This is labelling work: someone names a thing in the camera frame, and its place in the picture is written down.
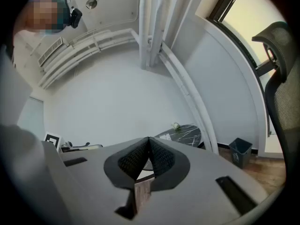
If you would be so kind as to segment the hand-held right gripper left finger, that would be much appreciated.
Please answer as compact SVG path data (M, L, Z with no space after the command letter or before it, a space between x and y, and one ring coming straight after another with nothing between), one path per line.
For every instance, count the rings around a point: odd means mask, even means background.
M138 138L58 154L44 142L45 218L54 225L150 225L149 211L137 211L133 179L148 143Z

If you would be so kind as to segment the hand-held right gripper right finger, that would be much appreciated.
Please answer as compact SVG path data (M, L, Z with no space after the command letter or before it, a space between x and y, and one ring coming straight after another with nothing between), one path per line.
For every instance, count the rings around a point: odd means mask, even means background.
M152 192L138 212L139 225L222 225L240 217L217 184L219 177L229 176L260 204L268 193L250 175L212 152L160 140L187 156L190 170L185 179L171 190Z

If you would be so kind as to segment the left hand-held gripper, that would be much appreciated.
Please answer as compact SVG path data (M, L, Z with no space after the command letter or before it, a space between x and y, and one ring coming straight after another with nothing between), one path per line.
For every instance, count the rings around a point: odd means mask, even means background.
M45 136L44 136L44 141L52 143L55 146L56 151L58 153L62 153L61 147L64 144L64 140L63 140L62 136L51 133L51 132L46 132Z

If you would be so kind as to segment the round black marble table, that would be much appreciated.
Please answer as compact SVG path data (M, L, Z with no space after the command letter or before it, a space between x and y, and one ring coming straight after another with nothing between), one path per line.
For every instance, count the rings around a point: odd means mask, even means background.
M155 137L159 138L160 135L167 133L170 134L172 141L197 148L202 148L204 146L201 131L194 124L181 125L179 130L171 128L156 135Z

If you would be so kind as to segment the black office chair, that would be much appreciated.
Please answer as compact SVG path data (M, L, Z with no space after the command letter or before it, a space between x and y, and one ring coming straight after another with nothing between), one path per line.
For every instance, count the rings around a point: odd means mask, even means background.
M62 153L65 152L73 152L73 151L80 151L80 150L92 150L92 149L98 149L102 148L103 145L101 144L95 144L91 145L90 142L85 143L82 146L74 146L71 142L65 142L61 147L60 150Z

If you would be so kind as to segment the dark grey trash bin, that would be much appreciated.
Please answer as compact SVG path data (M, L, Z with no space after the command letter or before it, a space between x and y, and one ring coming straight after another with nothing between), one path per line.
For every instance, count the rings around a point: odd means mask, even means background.
M236 138L229 144L231 159L240 169L243 169L250 161L252 143Z

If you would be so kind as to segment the white ceiling pipe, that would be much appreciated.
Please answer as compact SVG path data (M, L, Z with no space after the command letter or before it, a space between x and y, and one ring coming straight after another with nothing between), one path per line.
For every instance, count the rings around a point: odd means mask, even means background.
M88 49L77 56L74 56L71 60L68 62L64 62L62 65L58 65L58 68L55 68L53 72L50 74L45 74L42 79L39 81L38 86L41 87L42 89L46 90L54 81L60 79L64 74L66 74L68 71L76 67L81 61L89 58L90 56L100 53L103 50L118 46L118 45L123 45L127 43L137 43L137 41L132 37L123 37L123 38L118 38L114 39L110 42L104 43L104 47L100 49L100 51L94 47L91 49Z
M100 32L90 35L82 41L69 45L66 49L58 53L57 56L43 67L44 76L49 76L53 71L59 71L64 65L72 63L76 58L83 58L86 54L101 52L106 48L113 47L122 42L133 39L138 42L139 36L133 29L118 30L115 32Z

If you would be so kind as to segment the thick white insulated pipe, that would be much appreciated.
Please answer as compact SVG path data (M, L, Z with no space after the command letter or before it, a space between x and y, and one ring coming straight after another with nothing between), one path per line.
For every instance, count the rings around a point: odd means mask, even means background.
M179 75L183 79L183 81L186 83L187 88L189 89L192 98L194 99L196 106L198 108L198 111L200 113L202 122L204 124L204 127L206 129L207 135L210 139L212 152L215 154L219 154L218 152L218 143L216 139L216 135L214 132L214 128L210 119L210 116L208 114L208 111L206 109L206 106L203 102L202 97L200 96L200 93L198 92L195 84L193 83L191 77L189 76L186 69L183 67L181 62L177 59L175 54L171 51L171 49L165 44L165 42L162 43L162 51L167 56L167 58L171 61L171 63L174 65L174 68L179 72Z

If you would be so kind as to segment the white air vent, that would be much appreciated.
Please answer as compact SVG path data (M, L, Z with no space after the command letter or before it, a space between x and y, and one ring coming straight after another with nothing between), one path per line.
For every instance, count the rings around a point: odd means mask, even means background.
M38 64L40 67L44 65L46 60L57 51L62 45L64 45L63 38L58 38L38 59Z

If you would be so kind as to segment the grey mesh office chair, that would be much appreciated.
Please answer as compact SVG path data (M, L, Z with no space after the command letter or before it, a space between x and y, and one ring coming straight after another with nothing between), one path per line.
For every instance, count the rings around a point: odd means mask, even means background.
M300 46L282 21L272 23L252 40L263 44L275 68L264 94L282 149L287 184L300 161Z

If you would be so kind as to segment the white overhead pipe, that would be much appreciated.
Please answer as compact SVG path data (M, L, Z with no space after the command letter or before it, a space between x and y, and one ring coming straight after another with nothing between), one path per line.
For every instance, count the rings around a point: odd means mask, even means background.
M152 30L153 33L152 33L149 67L154 66L155 56L157 54L156 49L158 48L158 40L160 37L159 33L161 32L160 23L161 23L162 7L163 7L163 0L157 0L157 6L155 11L155 22L154 22L154 28Z
M140 67L146 69L147 35L146 35L146 0L140 0L139 5L139 55Z

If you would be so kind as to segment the window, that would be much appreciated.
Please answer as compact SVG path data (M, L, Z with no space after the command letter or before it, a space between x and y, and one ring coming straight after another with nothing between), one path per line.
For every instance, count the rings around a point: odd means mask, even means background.
M258 74L271 76L275 69L263 63L268 56L261 43L252 41L252 37L267 28L274 22L285 19L270 0L232 0L233 4L227 5L219 21L245 46L247 51L258 66Z

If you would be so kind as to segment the thin white wall pipe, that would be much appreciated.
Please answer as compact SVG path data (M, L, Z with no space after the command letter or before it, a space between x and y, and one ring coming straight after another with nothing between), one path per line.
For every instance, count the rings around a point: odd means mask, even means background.
M204 142L204 146L206 150L212 152L212 147L210 143L210 139L207 135L206 129L204 127L204 124L202 122L200 113L198 111L198 108L196 106L196 103L194 99L191 96L191 93L186 86L186 83L183 81L181 76L179 75L179 72L174 68L174 65L171 63L171 61L167 58L167 56L164 54L164 52L160 52L158 54L159 58L163 62L163 64L166 66L167 70L170 72L171 76L173 77L174 81L178 85L183 97L185 98L189 109L191 110L191 113L195 119L196 125L199 127L202 135L202 141Z

